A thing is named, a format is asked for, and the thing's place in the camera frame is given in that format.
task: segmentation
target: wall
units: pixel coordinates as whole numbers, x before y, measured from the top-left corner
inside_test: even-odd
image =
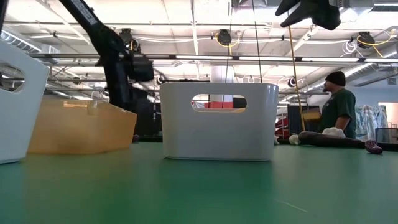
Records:
[[[356,97],[356,105],[378,106],[379,102],[398,103],[398,88],[347,87]],[[323,106],[330,96],[314,95],[309,99],[310,105]]]

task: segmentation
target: green table surface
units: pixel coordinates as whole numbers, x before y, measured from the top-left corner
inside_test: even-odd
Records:
[[[0,165],[0,223],[398,223],[398,153],[277,146],[269,162],[164,159],[161,143]]]

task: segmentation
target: black beanie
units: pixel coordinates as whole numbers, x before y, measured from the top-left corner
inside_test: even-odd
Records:
[[[325,80],[339,86],[346,86],[346,75],[342,71],[329,74]]]

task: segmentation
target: white container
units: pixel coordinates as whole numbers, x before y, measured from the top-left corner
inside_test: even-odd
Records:
[[[26,156],[48,68],[13,45],[0,41],[0,63],[18,68],[25,82],[15,91],[0,89],[0,164]]]
[[[245,97],[245,110],[192,108],[197,94]],[[174,159],[267,161],[274,148],[278,86],[262,83],[165,83],[163,151]]]

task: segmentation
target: person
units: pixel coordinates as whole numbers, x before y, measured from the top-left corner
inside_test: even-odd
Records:
[[[340,128],[347,138],[355,139],[356,99],[352,92],[345,89],[346,76],[343,72],[333,72],[325,79],[324,92],[331,92],[331,97],[323,105],[319,120],[319,132],[326,128]]]

